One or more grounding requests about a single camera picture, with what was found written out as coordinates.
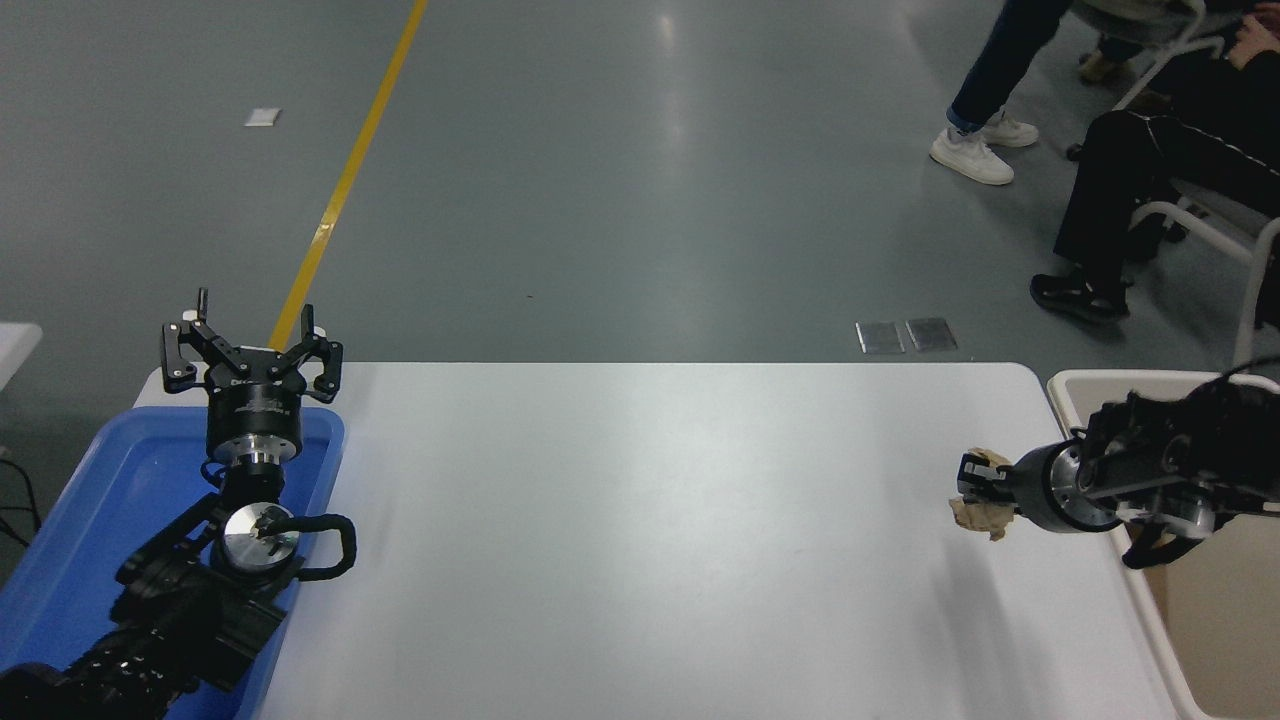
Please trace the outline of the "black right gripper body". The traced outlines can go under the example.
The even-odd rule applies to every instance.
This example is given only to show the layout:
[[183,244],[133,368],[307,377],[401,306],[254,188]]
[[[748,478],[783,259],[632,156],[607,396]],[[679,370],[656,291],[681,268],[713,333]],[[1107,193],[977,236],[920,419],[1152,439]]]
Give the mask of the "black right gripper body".
[[1044,530],[1076,532],[1053,498],[1052,487],[1053,465],[1070,446],[1070,441],[1041,446],[1025,454],[1010,469],[1010,493],[1019,512]]

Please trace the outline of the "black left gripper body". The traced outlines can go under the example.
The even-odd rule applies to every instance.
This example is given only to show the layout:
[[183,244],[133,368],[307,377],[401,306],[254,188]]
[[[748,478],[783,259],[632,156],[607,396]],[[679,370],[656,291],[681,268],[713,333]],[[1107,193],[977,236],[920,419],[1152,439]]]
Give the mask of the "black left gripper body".
[[243,436],[271,436],[301,446],[305,378],[298,365],[274,351],[242,348],[237,363],[207,361],[207,445],[223,446]]

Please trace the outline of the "person's hand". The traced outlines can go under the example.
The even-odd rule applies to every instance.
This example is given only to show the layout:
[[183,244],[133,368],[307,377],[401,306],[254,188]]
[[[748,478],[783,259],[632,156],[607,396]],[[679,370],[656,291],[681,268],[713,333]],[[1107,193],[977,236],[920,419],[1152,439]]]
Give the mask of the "person's hand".
[[1228,61],[1243,70],[1252,60],[1266,53],[1279,53],[1279,40],[1254,14],[1244,15],[1235,33],[1235,42],[1228,53]]

